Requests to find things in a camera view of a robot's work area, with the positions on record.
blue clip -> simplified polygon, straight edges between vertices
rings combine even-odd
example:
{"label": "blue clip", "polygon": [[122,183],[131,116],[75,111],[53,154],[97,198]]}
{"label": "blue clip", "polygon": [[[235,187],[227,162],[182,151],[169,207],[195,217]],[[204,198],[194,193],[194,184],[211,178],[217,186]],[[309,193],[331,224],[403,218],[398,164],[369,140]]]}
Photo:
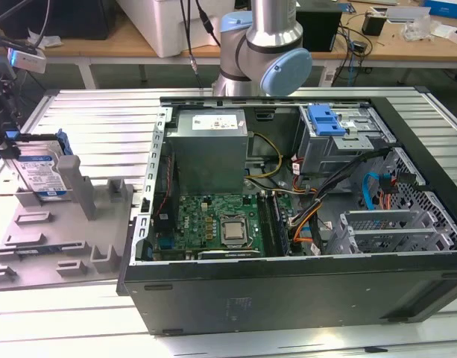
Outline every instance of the blue clip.
{"label": "blue clip", "polygon": [[339,125],[338,115],[327,104],[308,105],[308,115],[319,136],[344,136],[346,130]]}
{"label": "blue clip", "polygon": [[67,134],[63,132],[62,129],[59,129],[56,133],[56,137],[64,144],[64,154],[72,155],[72,149],[69,145],[69,138],[67,137]]}

wooden table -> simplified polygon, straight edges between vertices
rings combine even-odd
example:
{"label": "wooden table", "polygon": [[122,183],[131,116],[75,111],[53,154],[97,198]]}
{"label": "wooden table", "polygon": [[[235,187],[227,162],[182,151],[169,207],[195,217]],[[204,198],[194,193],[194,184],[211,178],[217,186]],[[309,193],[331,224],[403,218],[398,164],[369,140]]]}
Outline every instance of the wooden table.
{"label": "wooden table", "polygon": [[[409,5],[408,1],[400,0],[400,3]],[[352,4],[358,14],[364,13],[373,6],[354,1]],[[342,16],[343,24],[346,24],[352,16],[344,14]],[[457,26],[457,20],[454,19],[437,16],[432,18],[447,25]],[[349,22],[349,27],[361,31],[363,21],[363,16],[357,16]],[[363,66],[457,69],[457,45],[455,43],[440,37],[436,37],[432,41],[408,43],[400,36],[401,27],[402,25],[386,22],[379,37],[369,37],[373,43],[373,51],[364,61]],[[352,38],[362,40],[356,34],[353,34]],[[105,41],[63,39],[63,43],[64,45],[59,48],[49,48],[45,51],[48,62],[76,64],[87,89],[97,88],[97,82],[91,71],[91,65],[95,64],[136,64],[139,65],[142,77],[145,76],[144,65],[189,64],[187,51],[182,52],[179,56],[159,58],[126,17],[118,20],[116,29]],[[219,64],[220,51],[216,46],[194,48],[193,54],[199,64]],[[331,86],[335,71],[341,65],[345,55],[346,43],[341,36],[337,36],[332,52],[312,53],[314,66],[324,68],[319,83],[321,87]]]}

red wire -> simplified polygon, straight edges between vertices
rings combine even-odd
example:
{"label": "red wire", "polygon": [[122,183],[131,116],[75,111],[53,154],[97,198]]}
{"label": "red wire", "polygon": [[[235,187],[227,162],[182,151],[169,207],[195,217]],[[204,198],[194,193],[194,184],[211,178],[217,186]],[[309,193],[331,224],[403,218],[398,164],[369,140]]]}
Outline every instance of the red wire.
{"label": "red wire", "polygon": [[166,192],[166,196],[164,197],[159,209],[157,210],[157,214],[155,214],[154,218],[158,217],[158,215],[160,214],[160,211],[162,210],[163,208],[163,205],[166,203],[167,201],[167,198],[168,198],[168,193],[170,192],[170,188],[171,188],[171,180],[170,180],[170,166],[171,166],[171,158],[170,157],[167,157],[167,192]]}

label sticker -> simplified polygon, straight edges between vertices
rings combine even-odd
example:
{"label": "label sticker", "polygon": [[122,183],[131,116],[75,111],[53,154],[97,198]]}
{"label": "label sticker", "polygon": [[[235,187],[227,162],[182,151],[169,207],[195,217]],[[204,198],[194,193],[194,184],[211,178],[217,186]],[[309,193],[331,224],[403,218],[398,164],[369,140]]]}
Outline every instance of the label sticker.
{"label": "label sticker", "polygon": [[315,256],[321,255],[321,250],[319,250],[318,246],[316,246],[314,242],[311,244],[311,252],[312,252]]}
{"label": "label sticker", "polygon": [[192,120],[192,130],[224,130],[224,129],[237,129],[238,122],[236,121],[235,114],[201,114],[194,116]]}
{"label": "label sticker", "polygon": [[38,254],[39,251],[38,250],[18,250],[18,251],[15,251],[15,254],[18,254],[18,255],[35,255],[35,254]]}
{"label": "label sticker", "polygon": [[27,155],[18,158],[19,171],[26,183],[35,192],[46,196],[57,196],[66,191],[61,176],[54,172],[54,161],[50,155]]}
{"label": "label sticker", "polygon": [[293,174],[299,175],[301,173],[301,166],[299,163],[293,163]]}

metal slotted table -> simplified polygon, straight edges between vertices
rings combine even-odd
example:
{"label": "metal slotted table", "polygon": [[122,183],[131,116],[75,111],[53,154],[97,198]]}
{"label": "metal slotted table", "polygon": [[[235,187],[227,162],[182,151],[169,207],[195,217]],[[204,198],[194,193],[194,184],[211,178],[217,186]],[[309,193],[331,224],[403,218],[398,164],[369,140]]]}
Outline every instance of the metal slotted table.
{"label": "metal slotted table", "polygon": [[[198,95],[208,96],[210,91],[61,91],[40,102],[23,130],[43,134],[62,128],[81,158],[82,174],[93,183],[120,177],[135,186],[134,216],[160,96]],[[300,89],[294,95],[386,97],[457,185],[457,119],[429,93],[414,88],[318,88]],[[15,188],[13,176],[0,162],[1,234],[16,206]],[[379,357],[457,357],[457,300],[420,324],[153,337],[132,300],[117,296],[114,280],[0,292],[0,354],[5,357],[73,357],[76,351],[95,350],[104,357],[120,357],[128,349],[150,357],[319,357],[327,351],[363,357],[373,351],[371,347],[387,350]]]}

